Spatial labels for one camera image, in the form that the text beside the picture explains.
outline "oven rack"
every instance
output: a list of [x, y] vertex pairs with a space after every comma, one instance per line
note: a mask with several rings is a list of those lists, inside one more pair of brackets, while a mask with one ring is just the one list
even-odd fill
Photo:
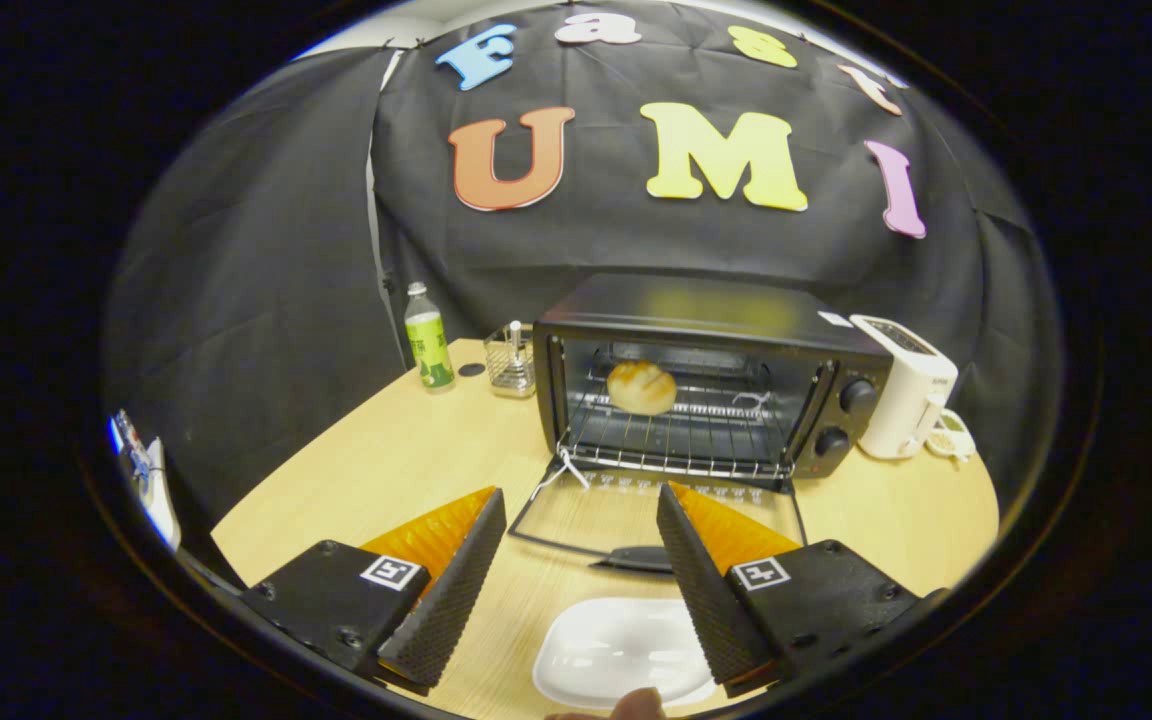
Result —
[[667, 414], [635, 415], [612, 404], [599, 378], [599, 389], [581, 395], [568, 414], [573, 420], [559, 446], [573, 460], [596, 465], [737, 480], [790, 477], [788, 435], [774, 407], [736, 404], [737, 397], [760, 393], [717, 387], [703, 376], [680, 379]]

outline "bread roll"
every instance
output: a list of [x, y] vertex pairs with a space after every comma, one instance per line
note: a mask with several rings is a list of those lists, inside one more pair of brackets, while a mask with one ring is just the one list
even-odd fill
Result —
[[672, 374], [645, 359], [627, 359], [612, 369], [612, 374], [607, 377], [612, 404], [627, 414], [667, 414], [677, 391]]

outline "pink letter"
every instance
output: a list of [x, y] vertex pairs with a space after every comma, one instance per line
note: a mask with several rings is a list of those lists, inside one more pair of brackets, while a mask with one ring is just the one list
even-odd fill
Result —
[[882, 221], [893, 232], [910, 237], [927, 237], [927, 226], [918, 218], [918, 206], [914, 204], [914, 187], [909, 183], [909, 159], [900, 150], [881, 142], [865, 141], [865, 147], [878, 159], [882, 183], [887, 185], [887, 210]]

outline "plastic water bottle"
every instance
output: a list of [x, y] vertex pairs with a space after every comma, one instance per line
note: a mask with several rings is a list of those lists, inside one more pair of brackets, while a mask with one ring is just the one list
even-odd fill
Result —
[[420, 384], [431, 393], [447, 392], [456, 384], [456, 370], [452, 369], [452, 356], [447, 354], [447, 336], [444, 334], [444, 314], [425, 297], [425, 283], [407, 286], [407, 342], [411, 343], [412, 357], [420, 366]]

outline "letter m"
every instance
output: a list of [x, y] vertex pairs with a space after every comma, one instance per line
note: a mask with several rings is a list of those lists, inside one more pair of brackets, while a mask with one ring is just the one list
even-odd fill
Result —
[[745, 113], [723, 137], [699, 111], [682, 103], [649, 103], [641, 108], [657, 126], [659, 170], [647, 182], [654, 197], [700, 197], [704, 185], [691, 176], [691, 160], [723, 200], [736, 192], [745, 167], [745, 199], [767, 209], [805, 210], [808, 197], [794, 176], [786, 138], [790, 123]]

